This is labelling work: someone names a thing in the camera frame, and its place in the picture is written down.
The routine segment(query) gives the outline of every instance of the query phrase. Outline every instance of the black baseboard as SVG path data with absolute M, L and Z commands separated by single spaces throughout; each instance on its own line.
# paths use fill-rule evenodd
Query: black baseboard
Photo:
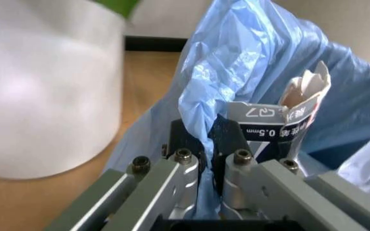
M 187 39 L 125 36 L 126 51 L 181 52 Z

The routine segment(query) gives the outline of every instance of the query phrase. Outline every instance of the gray metal frame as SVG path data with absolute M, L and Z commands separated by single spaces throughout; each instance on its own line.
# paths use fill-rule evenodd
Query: gray metal frame
M 124 203 L 136 186 L 132 176 L 108 170 L 55 219 L 46 231 L 100 229 L 109 214 Z
M 314 190 L 370 230 L 370 196 L 336 174 L 305 179 Z
M 228 158 L 227 164 L 231 163 L 233 154 Z M 233 176 L 237 179 L 233 183 L 240 187 L 243 203 L 253 211 L 260 208 L 272 220 L 295 220 L 305 230 L 365 230 L 278 161 L 252 165 L 249 170 L 244 167 L 233 171 L 239 173 L 238 177 Z
M 161 159 L 103 228 L 148 231 L 159 216 L 168 218 L 185 189 L 184 167 Z

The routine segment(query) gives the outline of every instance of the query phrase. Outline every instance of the green plant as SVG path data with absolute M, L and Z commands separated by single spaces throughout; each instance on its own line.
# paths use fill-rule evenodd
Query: green plant
M 96 2 L 128 18 L 139 0 L 96 0 Z

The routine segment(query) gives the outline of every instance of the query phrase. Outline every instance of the screw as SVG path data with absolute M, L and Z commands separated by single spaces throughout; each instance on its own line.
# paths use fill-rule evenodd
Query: screw
M 299 167 L 298 167 L 298 164 L 294 160 L 283 158 L 283 159 L 280 159 L 279 162 L 293 174 L 298 173 Z
M 236 165 L 247 165 L 252 160 L 252 154 L 245 149 L 238 149 L 234 153 L 234 163 Z
M 191 163 L 192 153 L 187 148 L 180 148 L 175 151 L 175 158 L 174 160 L 181 165 L 187 165 Z
M 138 156 L 132 160 L 132 172 L 146 174 L 151 168 L 151 161 L 146 156 Z

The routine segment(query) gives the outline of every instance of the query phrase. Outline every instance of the garbage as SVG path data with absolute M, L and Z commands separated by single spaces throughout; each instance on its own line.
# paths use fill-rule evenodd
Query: garbage
M 170 122 L 180 117 L 210 160 L 207 134 L 228 102 L 277 104 L 288 82 L 319 61 L 332 85 L 301 149 L 339 166 L 370 140 L 370 64 L 271 1 L 214 0 L 182 51 L 169 92 L 125 133 L 105 169 L 124 171 L 138 155 L 158 160 Z M 208 164 L 195 218 L 218 218 Z

